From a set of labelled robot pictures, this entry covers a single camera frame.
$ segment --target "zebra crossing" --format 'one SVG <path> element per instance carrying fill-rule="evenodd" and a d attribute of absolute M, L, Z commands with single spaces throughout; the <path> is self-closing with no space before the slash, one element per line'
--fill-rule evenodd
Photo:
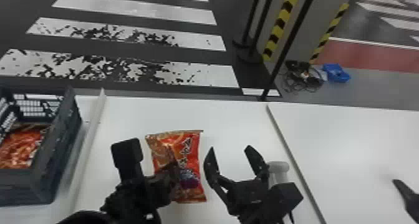
<path fill-rule="evenodd" d="M 225 87 L 255 95 L 239 85 L 233 64 L 226 58 L 228 51 L 223 37 L 214 32 L 217 22 L 208 0 L 161 2 L 56 0 L 27 28 L 28 42 L 17 43 L 0 58 L 0 75 Z M 89 15 L 89 19 L 85 20 L 84 15 Z M 121 19 L 115 21 L 112 16 Z M 67 47 L 55 51 L 42 41 L 56 44 L 65 41 L 71 44 L 72 51 L 63 52 Z M 103 42 L 103 45 L 88 41 Z M 118 55 L 103 54 L 96 49 L 86 52 L 92 44 L 100 46 L 99 50 L 114 46 Z M 130 52 L 120 57 L 122 50 Z"/>

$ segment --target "snack bag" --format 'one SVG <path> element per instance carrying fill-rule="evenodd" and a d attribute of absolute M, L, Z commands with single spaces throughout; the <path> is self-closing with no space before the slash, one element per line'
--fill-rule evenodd
<path fill-rule="evenodd" d="M 0 168 L 29 168 L 48 126 L 14 124 L 0 145 Z"/>
<path fill-rule="evenodd" d="M 145 137 L 152 150 L 155 173 L 159 173 L 170 162 L 177 162 L 180 168 L 179 184 L 172 200 L 178 203 L 206 201 L 198 161 L 201 132 L 202 130 L 179 130 Z"/>

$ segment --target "snack bag in crate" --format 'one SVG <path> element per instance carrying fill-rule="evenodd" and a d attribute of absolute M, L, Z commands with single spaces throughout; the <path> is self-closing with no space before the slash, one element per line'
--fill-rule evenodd
<path fill-rule="evenodd" d="M 202 130 L 179 130 L 145 137 L 152 150 L 155 173 L 170 162 L 176 161 L 180 168 L 180 184 L 173 201 L 178 203 L 205 202 L 201 184 L 198 146 Z"/>

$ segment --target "black and yellow warning stripe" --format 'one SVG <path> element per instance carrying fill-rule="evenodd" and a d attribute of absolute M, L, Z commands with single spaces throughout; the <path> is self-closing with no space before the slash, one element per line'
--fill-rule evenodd
<path fill-rule="evenodd" d="M 275 21 L 274 28 L 272 29 L 271 35 L 269 36 L 269 40 L 267 41 L 265 50 L 263 50 L 263 59 L 265 61 L 270 61 L 271 56 L 274 53 L 278 41 L 284 34 L 284 28 L 289 18 L 291 16 L 292 8 L 297 4 L 298 0 L 285 0 L 284 4 L 282 5 L 281 11 Z"/>
<path fill-rule="evenodd" d="M 329 37 L 332 35 L 333 31 L 335 30 L 336 26 L 342 19 L 342 16 L 345 14 L 345 11 L 348 9 L 349 4 L 343 3 L 339 11 L 336 15 L 336 17 L 332 20 L 332 22 L 329 25 L 329 28 L 327 29 L 326 33 L 323 35 L 322 39 L 320 39 L 320 44 L 317 46 L 315 51 L 313 52 L 313 55 L 311 55 L 310 58 L 310 64 L 314 64 L 314 62 L 319 57 L 320 53 L 323 51 L 324 46 L 326 45 L 327 41 L 329 40 Z"/>

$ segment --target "crate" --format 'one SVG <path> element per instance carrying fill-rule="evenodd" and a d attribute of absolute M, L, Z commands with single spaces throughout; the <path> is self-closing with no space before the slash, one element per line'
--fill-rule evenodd
<path fill-rule="evenodd" d="M 0 87 L 0 141 L 15 122 L 51 126 L 29 168 L 0 168 L 0 206 L 52 203 L 82 123 L 73 89 Z"/>
<path fill-rule="evenodd" d="M 334 82 L 345 83 L 351 78 L 339 64 L 324 64 L 323 71 L 326 71 L 327 78 Z"/>

